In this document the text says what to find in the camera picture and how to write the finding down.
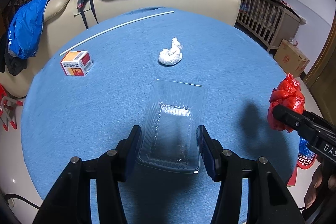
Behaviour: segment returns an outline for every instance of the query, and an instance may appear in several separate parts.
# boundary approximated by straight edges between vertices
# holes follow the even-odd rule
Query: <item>clear plastic bottle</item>
[[[290,39],[288,39],[288,42],[290,44],[292,44],[293,46],[297,46],[297,44],[298,44],[297,40],[295,40],[293,37],[291,37]]]

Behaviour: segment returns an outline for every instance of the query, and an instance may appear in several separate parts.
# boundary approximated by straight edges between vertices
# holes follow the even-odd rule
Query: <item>barcode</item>
[[[91,65],[91,61],[89,61],[89,62],[85,65],[85,67],[84,67],[84,72],[88,70],[88,67],[89,67],[90,65]]]
[[[78,59],[80,59],[84,53],[85,53],[85,52],[80,52],[80,53],[76,56],[76,58],[75,58],[74,60],[78,60]]]

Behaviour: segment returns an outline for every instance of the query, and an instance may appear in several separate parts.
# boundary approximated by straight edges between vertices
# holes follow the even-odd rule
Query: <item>blue tablecloth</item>
[[[269,97],[285,77],[271,56],[240,30],[205,16],[175,10],[98,36],[74,50],[88,50],[93,67],[85,77],[65,76],[59,54],[118,24],[172,9],[140,9],[111,18],[77,35],[35,76],[21,118],[22,148],[42,198],[74,155],[99,157],[142,125],[151,81],[181,80],[207,87],[204,125],[210,136],[240,157],[267,157],[288,180],[299,137],[277,132],[266,120]],[[158,63],[159,52],[177,37],[183,58]],[[93,223],[98,223],[91,184]],[[169,173],[136,165],[119,183],[128,223],[210,223],[220,183],[205,168],[198,174]],[[240,222],[246,220],[244,181]]]

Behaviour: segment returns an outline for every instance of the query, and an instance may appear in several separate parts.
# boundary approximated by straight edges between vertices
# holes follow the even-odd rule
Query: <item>crumpled red bag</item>
[[[280,82],[277,89],[273,89],[269,102],[270,106],[267,114],[269,126],[272,129],[279,131],[286,129],[288,133],[291,133],[293,129],[274,119],[272,111],[276,105],[280,104],[302,114],[305,109],[305,97],[301,93],[300,83],[293,77],[293,75],[287,74],[286,78]]]

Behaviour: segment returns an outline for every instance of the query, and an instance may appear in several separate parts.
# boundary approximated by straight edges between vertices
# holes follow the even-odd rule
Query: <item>white stick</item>
[[[87,39],[85,39],[85,40],[83,40],[83,41],[77,43],[76,45],[74,45],[74,46],[70,47],[69,49],[67,49],[66,51],[62,52],[59,56],[62,56],[63,54],[66,54],[67,52],[71,51],[71,50],[74,49],[75,47],[77,47],[77,46],[79,46],[79,45],[81,45],[81,44],[83,44],[83,43],[85,43],[85,42],[87,42],[87,41],[89,41],[89,40],[91,40],[91,39],[93,39],[93,38],[95,38],[95,37],[98,37],[98,36],[100,36],[101,34],[104,34],[104,33],[106,33],[106,32],[112,31],[112,30],[117,29],[117,28],[119,28],[119,27],[125,26],[125,25],[130,24],[130,23],[133,23],[133,22],[137,22],[137,21],[140,21],[140,20],[143,20],[143,19],[147,19],[147,18],[151,18],[151,17],[157,17],[157,16],[161,16],[161,15],[166,15],[166,14],[171,14],[171,13],[173,13],[173,12],[174,12],[174,11],[169,11],[169,12],[159,13],[159,14],[155,14],[155,15],[151,15],[151,16],[141,17],[141,18],[134,19],[134,20],[131,20],[131,21],[129,21],[129,22],[125,22],[125,23],[123,23],[123,24],[117,25],[117,26],[115,26],[115,27],[112,27],[112,28],[110,28],[110,29],[107,29],[107,30],[105,30],[105,31],[102,31],[102,32],[100,32],[100,33],[97,33],[97,34],[95,34],[95,35],[93,35],[93,36],[91,36],[91,37],[89,37],[89,38],[87,38]]]

